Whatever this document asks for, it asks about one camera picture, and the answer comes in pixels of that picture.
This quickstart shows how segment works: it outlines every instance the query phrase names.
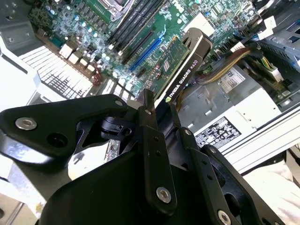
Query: screw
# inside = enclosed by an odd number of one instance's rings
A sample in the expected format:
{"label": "screw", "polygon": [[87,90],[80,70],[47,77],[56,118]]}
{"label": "screw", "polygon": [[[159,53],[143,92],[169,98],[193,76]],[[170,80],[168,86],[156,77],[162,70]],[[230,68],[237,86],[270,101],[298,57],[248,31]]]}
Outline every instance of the screw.
{"label": "screw", "polygon": [[9,38],[8,38],[8,41],[9,41],[10,43],[13,43],[15,40],[14,40],[12,37],[9,37]]}
{"label": "screw", "polygon": [[32,118],[22,117],[15,121],[15,125],[21,130],[33,130],[38,124]]}
{"label": "screw", "polygon": [[216,153],[216,152],[217,152],[213,147],[210,147],[210,151],[211,151],[212,153]]}
{"label": "screw", "polygon": [[217,215],[219,216],[219,219],[222,221],[224,225],[231,225],[231,220],[229,216],[222,210],[219,210],[217,212]]}
{"label": "screw", "polygon": [[152,114],[148,109],[145,109],[145,112],[148,113],[149,115]]}
{"label": "screw", "polygon": [[120,101],[116,100],[115,103],[119,106],[123,106],[123,103],[121,103]]}
{"label": "screw", "polygon": [[158,187],[156,189],[156,195],[158,196],[158,198],[164,202],[164,203],[170,203],[171,201],[171,194],[170,192],[164,188],[164,187]]}
{"label": "screw", "polygon": [[187,135],[192,135],[192,133],[187,129],[185,129],[184,132],[186,132]]}

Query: black metal bracket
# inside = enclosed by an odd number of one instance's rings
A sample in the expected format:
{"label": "black metal bracket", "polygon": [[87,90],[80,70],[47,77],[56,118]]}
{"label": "black metal bracket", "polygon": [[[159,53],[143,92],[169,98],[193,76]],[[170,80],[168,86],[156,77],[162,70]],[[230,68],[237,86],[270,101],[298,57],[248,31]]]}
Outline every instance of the black metal bracket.
{"label": "black metal bracket", "polygon": [[104,224],[283,225],[217,149],[198,149],[173,105],[155,110],[153,101],[145,90],[138,110],[104,95],[0,113],[0,153],[44,173],[90,146],[121,141],[122,154],[50,198],[39,225],[95,224],[99,216]]}

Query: motherboard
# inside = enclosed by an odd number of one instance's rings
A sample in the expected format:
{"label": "motherboard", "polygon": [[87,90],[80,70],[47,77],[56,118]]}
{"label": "motherboard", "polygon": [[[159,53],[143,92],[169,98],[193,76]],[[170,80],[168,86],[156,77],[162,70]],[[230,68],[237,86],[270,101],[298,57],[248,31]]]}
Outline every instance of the motherboard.
{"label": "motherboard", "polygon": [[37,0],[37,37],[88,78],[122,80],[133,95],[159,94],[189,54],[181,38],[199,28],[213,42],[206,62],[260,17],[250,0]]}

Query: white connector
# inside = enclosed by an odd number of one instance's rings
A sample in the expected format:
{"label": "white connector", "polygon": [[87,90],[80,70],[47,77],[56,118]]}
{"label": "white connector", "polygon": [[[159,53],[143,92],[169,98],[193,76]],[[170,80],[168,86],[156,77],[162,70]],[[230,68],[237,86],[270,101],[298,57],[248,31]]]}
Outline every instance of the white connector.
{"label": "white connector", "polygon": [[280,71],[278,70],[278,68],[274,69],[273,71],[270,71],[270,73],[272,74],[272,76],[274,77],[274,79],[277,82],[280,82],[280,81],[284,80],[281,73],[280,73]]}

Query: ram slot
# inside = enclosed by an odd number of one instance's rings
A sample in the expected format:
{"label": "ram slot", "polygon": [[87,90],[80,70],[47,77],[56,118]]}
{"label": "ram slot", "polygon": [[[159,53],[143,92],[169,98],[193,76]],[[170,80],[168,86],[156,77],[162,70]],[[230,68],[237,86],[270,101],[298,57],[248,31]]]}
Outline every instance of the ram slot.
{"label": "ram slot", "polygon": [[108,39],[109,43],[112,44],[126,31],[128,26],[132,24],[132,22],[137,18],[141,11],[148,5],[147,0],[140,0],[138,4],[133,8],[132,12],[123,20],[120,26],[116,29],[116,31],[111,35]]}
{"label": "ram slot", "polygon": [[134,71],[155,49],[163,40],[157,38],[144,52],[143,54],[134,62],[134,64],[129,68],[129,71]]}
{"label": "ram slot", "polygon": [[148,25],[148,23],[151,21],[151,19],[156,15],[156,13],[161,9],[161,7],[167,2],[167,0],[164,0],[161,4],[160,7],[156,9],[154,14],[149,18],[149,20],[140,28],[140,30],[131,38],[129,39],[129,42],[124,46],[121,50],[120,53],[125,52],[125,50],[132,44],[132,42],[136,39],[136,37],[142,32],[142,30]]}
{"label": "ram slot", "polygon": [[144,9],[145,12],[142,12],[141,15],[137,17],[137,21],[132,26],[130,26],[130,28],[128,28],[127,31],[124,32],[122,37],[120,37],[120,39],[118,40],[118,44],[116,45],[117,51],[120,51],[122,47],[126,46],[126,44],[130,41],[130,38],[132,38],[137,32],[140,31],[141,27],[143,27],[144,24],[147,23],[149,18],[151,18],[151,16],[155,13],[160,4],[161,0],[156,0]]}
{"label": "ram slot", "polygon": [[131,60],[131,58],[137,53],[137,51],[149,40],[149,38],[154,34],[154,31],[150,30],[149,33],[146,35],[146,37],[144,37],[143,39],[141,39],[136,47],[126,56],[124,57],[124,60],[122,61],[122,64],[125,65],[126,63],[128,63],[129,60]]}

